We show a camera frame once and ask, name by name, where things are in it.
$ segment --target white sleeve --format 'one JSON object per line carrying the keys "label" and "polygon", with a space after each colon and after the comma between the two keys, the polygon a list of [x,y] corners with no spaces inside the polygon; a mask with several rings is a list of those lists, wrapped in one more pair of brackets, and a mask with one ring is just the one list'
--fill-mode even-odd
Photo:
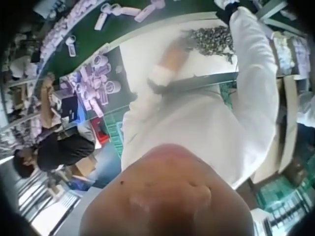
{"label": "white sleeve", "polygon": [[306,92],[299,96],[297,122],[315,128],[315,96],[312,92]]}
{"label": "white sleeve", "polygon": [[239,66],[233,113],[253,140],[254,152],[266,156],[276,133],[279,108],[275,57],[248,9],[239,7],[233,13],[230,28]]}
{"label": "white sleeve", "polygon": [[[157,86],[167,86],[175,73],[159,65],[154,66],[149,79]],[[123,119],[124,145],[128,144],[141,129],[141,125],[159,109],[161,94],[155,94],[148,83],[141,84],[137,98],[129,105]]]}

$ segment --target black shirt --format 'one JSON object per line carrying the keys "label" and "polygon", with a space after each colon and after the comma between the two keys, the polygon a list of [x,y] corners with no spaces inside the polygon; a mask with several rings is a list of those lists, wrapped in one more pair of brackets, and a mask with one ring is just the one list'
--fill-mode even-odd
{"label": "black shirt", "polygon": [[39,143],[37,164],[42,171],[55,170],[59,165],[71,166],[94,149],[94,143],[79,134],[58,141],[57,133],[53,132]]}

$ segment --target dark hair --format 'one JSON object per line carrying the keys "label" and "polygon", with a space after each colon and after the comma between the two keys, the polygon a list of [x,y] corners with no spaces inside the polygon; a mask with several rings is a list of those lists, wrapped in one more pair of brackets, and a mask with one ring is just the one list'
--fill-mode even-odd
{"label": "dark hair", "polygon": [[13,157],[13,167],[15,171],[19,174],[21,178],[29,178],[33,171],[34,171],[34,166],[26,166],[23,164],[24,160],[18,155],[18,152],[20,150],[17,149],[14,151],[14,157]]}

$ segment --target red object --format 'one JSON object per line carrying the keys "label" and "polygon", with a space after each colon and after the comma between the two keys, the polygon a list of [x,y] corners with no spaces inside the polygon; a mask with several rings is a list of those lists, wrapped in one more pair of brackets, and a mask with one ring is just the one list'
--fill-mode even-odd
{"label": "red object", "polygon": [[109,140],[109,137],[101,131],[101,129],[100,129],[100,123],[101,122],[104,122],[104,121],[102,121],[101,118],[96,117],[96,118],[91,120],[91,125],[95,131],[95,134],[96,134],[96,137],[97,137],[99,143],[101,145],[103,145],[104,143],[106,143]]}

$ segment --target white container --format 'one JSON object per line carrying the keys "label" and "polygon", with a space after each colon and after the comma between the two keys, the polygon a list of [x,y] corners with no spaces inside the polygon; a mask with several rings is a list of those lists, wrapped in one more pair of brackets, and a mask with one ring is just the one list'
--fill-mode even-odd
{"label": "white container", "polygon": [[118,81],[107,81],[104,88],[107,94],[112,94],[119,92],[122,85]]}

